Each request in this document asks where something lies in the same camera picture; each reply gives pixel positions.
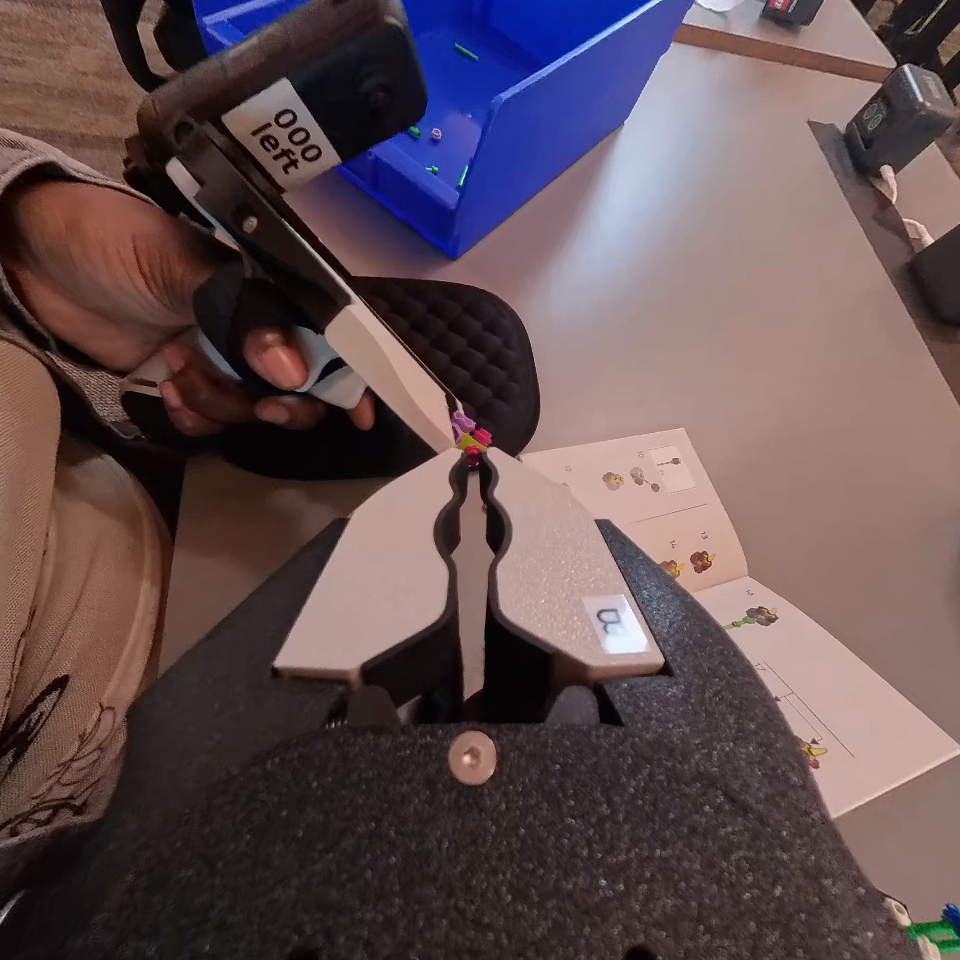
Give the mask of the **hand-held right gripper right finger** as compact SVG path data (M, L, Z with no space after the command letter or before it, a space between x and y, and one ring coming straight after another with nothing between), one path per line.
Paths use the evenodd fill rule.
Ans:
M491 563L476 721L643 721L666 654L610 522L500 450L478 467Z

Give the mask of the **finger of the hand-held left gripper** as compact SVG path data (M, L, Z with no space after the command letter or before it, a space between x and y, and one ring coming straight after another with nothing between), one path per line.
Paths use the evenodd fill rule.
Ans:
M460 401L363 301L354 299L330 320L327 342L432 450L456 447L452 417Z

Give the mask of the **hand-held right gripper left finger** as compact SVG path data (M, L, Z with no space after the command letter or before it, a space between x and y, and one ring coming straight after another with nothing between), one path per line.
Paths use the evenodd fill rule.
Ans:
M466 455L447 450L382 486L345 522L272 663L285 679L384 690L421 717L462 712L453 553Z

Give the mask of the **purple pink toy flower assembly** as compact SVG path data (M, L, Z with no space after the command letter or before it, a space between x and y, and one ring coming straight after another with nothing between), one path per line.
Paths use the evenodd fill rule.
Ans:
M455 449L465 455L471 469L478 468L481 456L493 445L492 434L479 427L462 409L451 414L451 429Z

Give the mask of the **person's left forearm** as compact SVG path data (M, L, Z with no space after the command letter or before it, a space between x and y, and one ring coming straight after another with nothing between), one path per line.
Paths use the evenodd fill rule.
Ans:
M66 181L100 186L150 204L150 199L126 184L112 179L67 153L41 140L13 130L1 130L1 194L18 182ZM41 362L66 390L67 400L78 403L71 414L80 430L103 429L122 441L145 441L145 434L122 410L121 376L99 365L67 342L49 333L27 310L7 276L1 271L1 336Z

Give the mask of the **grey desk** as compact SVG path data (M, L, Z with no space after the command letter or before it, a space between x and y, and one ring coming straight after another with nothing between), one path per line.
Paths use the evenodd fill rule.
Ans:
M339 175L293 202L354 273L512 306L533 450L685 428L751 575L957 739L958 404L809 127L875 87L674 45L457 260Z

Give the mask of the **neighbouring desk with wood edge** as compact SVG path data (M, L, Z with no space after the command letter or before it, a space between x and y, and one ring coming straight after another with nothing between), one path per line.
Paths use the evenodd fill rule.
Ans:
M728 10L695 3L674 42L767 64L881 83L896 68L894 57L852 2L825 1L811 24L794 28L762 16L762 2Z

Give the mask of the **person's left hand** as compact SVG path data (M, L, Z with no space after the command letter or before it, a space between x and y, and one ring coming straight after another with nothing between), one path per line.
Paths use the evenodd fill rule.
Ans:
M279 327L251 330L246 364L281 391L258 397L180 338L196 324L194 296L236 250L140 198L105 186L23 177L2 198L2 265L22 306L55 340L128 375L163 354L158 386L174 428L190 437L263 423L317 426L318 399L295 394L306 361Z

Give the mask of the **black quilted pad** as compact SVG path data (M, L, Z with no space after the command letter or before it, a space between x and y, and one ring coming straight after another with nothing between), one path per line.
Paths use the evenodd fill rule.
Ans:
M352 280L493 445L522 453L538 427L541 393L531 342L513 308L461 283L361 275ZM434 454L380 400L367 431L330 407L307 430L259 422L228 428L213 439L212 450L240 470L290 481L394 478Z

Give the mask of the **blue plastic bin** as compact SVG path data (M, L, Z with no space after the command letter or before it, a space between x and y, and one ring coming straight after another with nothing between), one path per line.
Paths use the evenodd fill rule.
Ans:
M300 3L194 8L207 52L217 53ZM333 170L453 259L624 124L692 5L400 3L425 79L425 112ZM478 62L457 54L454 42ZM439 143L430 138L435 127ZM426 172L431 164L437 176Z

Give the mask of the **white instruction booklet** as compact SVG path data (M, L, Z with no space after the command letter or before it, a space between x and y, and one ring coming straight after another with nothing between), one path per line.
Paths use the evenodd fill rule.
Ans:
M750 577L684 429L520 461L612 522L731 635L798 742L832 817L958 757L958 743L796 606Z

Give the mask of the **person's beige printed shirt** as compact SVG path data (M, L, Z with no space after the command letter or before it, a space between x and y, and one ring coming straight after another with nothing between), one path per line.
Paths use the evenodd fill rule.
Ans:
M138 479L68 427L48 367L8 340L1 367L5 903L114 795L156 675L169 538Z

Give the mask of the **small black red device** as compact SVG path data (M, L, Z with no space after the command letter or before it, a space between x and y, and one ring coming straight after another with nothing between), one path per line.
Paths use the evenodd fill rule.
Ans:
M808 27L824 1L764 1L760 16L774 24L801 30Z

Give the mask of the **black box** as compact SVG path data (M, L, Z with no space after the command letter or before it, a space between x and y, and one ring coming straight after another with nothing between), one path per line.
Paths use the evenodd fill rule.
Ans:
M959 326L959 234L949 232L915 253L909 272L930 317Z

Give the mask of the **green white brick pieces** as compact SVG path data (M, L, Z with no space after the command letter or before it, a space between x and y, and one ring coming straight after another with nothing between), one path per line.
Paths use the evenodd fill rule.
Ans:
M959 958L959 906L947 903L936 920L911 922L906 933L922 959Z

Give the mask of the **black grey charger device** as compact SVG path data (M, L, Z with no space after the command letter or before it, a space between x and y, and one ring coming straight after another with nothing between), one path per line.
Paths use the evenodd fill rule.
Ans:
M904 64L846 124L843 138L854 168L877 177L882 167L899 173L958 122L958 105L942 78Z

